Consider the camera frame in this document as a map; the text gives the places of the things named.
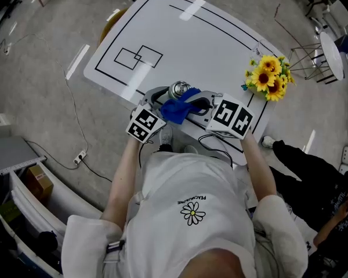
flower bouquet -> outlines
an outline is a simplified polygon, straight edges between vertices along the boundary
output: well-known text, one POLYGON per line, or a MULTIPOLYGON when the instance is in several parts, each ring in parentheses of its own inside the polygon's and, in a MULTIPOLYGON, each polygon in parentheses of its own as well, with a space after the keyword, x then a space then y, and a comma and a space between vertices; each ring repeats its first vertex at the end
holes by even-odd
POLYGON ((242 85, 242 88, 261 94, 267 101, 283 99, 288 82, 295 84, 290 74, 289 63, 284 60, 285 57, 276 58, 266 55, 259 62, 251 60, 250 65, 254 67, 254 70, 246 70, 246 83, 242 85))

white t-shirt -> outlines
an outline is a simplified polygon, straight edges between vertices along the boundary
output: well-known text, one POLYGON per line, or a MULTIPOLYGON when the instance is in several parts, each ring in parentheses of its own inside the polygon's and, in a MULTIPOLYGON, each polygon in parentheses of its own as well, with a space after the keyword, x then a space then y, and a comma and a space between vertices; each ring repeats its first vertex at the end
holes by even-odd
POLYGON ((68 219, 62 251, 66 278, 177 278, 189 260, 212 248, 235 254, 247 278, 257 277, 257 269, 259 277, 274 272, 263 270, 268 268, 263 257, 271 251, 279 259, 276 269, 285 277, 304 273, 305 243, 277 196, 264 198, 255 211, 253 222, 270 246, 269 253, 264 249, 255 252, 254 225, 235 175, 225 162, 189 153, 159 152, 148 160, 143 178, 142 192, 134 198, 139 198, 138 203, 133 200, 129 205, 124 234, 108 221, 77 216, 68 219), (268 214, 272 214, 273 224, 264 229, 268 214), (278 236, 283 236, 287 247, 274 246, 280 242, 278 236), (126 240, 122 250, 106 256, 107 245, 120 239, 126 240))

white table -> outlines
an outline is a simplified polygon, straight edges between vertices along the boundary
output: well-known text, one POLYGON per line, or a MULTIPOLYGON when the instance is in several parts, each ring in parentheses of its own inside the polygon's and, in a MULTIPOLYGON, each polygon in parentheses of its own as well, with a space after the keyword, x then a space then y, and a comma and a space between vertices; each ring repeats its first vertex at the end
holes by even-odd
POLYGON ((305 46, 299 46, 295 49, 303 49, 306 52, 306 56, 296 62, 294 65, 290 67, 290 71, 296 70, 310 70, 314 69, 313 72, 305 77, 305 79, 311 79, 319 74, 323 75, 323 78, 317 80, 316 82, 325 81, 325 84, 329 84, 336 81, 341 81, 344 78, 344 70, 343 70, 343 60, 340 56, 339 50, 335 45, 335 42, 331 39, 331 37, 325 33, 320 33, 320 42, 314 43, 305 46), (293 68, 297 63, 302 62, 306 57, 309 57, 312 60, 312 63, 315 63, 314 60, 320 58, 320 64, 316 64, 314 67, 303 67, 303 68, 293 68), (331 74, 324 75, 325 72, 331 71, 331 74))
MULTIPOLYGON (((203 0, 137 0, 107 34, 84 75, 134 104, 146 91, 176 81, 231 94, 254 112, 253 133, 259 140, 275 104, 241 88, 257 46, 282 56, 248 26, 203 0)), ((174 126, 195 139, 206 134, 189 120, 174 126)), ((203 142, 225 147, 236 164, 246 164, 239 140, 203 142)))

silver can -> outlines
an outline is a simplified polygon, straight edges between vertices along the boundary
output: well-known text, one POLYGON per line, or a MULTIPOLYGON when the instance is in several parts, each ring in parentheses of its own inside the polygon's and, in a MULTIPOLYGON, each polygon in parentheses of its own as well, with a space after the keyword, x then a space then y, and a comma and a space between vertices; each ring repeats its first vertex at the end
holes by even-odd
POLYGON ((169 98, 178 100, 191 86, 184 81, 177 81, 169 87, 169 98))

blue cloth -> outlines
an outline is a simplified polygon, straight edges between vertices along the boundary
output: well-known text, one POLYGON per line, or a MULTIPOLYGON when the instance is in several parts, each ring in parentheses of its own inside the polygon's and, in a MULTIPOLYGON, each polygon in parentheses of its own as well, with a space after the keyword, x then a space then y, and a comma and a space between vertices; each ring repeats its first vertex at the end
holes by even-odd
POLYGON ((166 120, 181 125, 190 111, 200 112, 201 109, 185 101, 200 93, 199 89, 192 87, 186 91, 178 100, 169 99, 161 106, 161 114, 166 120))

